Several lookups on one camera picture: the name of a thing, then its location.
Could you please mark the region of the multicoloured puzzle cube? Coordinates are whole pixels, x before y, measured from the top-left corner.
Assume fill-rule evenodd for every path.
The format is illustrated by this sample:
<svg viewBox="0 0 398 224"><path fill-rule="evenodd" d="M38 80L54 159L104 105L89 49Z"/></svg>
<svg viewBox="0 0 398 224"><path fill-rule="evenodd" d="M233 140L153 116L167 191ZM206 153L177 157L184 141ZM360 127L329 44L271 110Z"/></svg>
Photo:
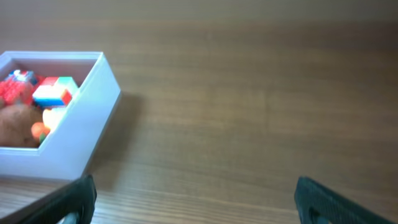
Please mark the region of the multicoloured puzzle cube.
<svg viewBox="0 0 398 224"><path fill-rule="evenodd" d="M32 94L41 108L66 107L78 91L72 77L46 77Z"/></svg>

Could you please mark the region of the white box pink interior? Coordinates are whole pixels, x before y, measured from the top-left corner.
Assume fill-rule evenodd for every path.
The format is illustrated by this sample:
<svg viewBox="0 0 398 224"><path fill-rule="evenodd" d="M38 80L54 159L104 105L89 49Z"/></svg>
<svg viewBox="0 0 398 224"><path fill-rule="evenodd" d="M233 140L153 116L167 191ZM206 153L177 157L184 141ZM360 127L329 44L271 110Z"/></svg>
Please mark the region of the white box pink interior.
<svg viewBox="0 0 398 224"><path fill-rule="evenodd" d="M1 148L1 175L79 178L102 136L121 89L102 52L8 51L1 76L21 68L42 76L71 76L79 89L65 116L38 148Z"/></svg>

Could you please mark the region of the red toy truck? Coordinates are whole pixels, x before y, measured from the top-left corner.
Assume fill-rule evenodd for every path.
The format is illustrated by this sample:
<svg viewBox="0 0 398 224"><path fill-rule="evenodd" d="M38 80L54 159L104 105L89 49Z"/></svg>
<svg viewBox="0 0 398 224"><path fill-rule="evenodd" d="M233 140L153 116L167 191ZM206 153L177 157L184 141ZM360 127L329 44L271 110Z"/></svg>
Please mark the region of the red toy truck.
<svg viewBox="0 0 398 224"><path fill-rule="evenodd" d="M33 103L33 93L44 80L31 70L13 70L1 81L1 99L5 105Z"/></svg>

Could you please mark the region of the brown plush toy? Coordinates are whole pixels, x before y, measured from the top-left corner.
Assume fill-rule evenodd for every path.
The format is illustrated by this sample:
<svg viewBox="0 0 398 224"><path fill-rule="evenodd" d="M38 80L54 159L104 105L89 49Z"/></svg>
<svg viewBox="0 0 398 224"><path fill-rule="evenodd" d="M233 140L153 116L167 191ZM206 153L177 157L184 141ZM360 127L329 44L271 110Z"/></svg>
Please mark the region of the brown plush toy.
<svg viewBox="0 0 398 224"><path fill-rule="evenodd" d="M1 147L38 147L31 127L42 121L40 109L26 104L6 105L1 99Z"/></svg>

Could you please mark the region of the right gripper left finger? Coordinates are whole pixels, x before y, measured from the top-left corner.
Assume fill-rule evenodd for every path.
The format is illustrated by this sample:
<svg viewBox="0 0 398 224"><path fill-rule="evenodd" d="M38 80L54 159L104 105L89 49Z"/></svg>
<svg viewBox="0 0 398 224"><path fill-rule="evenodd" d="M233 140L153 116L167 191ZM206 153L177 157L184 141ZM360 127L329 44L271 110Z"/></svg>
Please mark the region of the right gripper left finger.
<svg viewBox="0 0 398 224"><path fill-rule="evenodd" d="M92 175L86 175L23 208L19 223L57 223L67 215L75 223L90 223L97 192Z"/></svg>

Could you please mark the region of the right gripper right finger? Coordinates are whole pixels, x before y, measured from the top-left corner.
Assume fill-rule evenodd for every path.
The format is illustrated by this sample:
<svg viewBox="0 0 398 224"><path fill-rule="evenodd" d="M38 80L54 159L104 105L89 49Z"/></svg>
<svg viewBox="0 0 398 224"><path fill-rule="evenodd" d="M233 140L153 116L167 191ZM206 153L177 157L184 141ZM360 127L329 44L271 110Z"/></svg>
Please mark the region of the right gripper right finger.
<svg viewBox="0 0 398 224"><path fill-rule="evenodd" d="M309 177L299 177L294 193L301 224L393 224Z"/></svg>

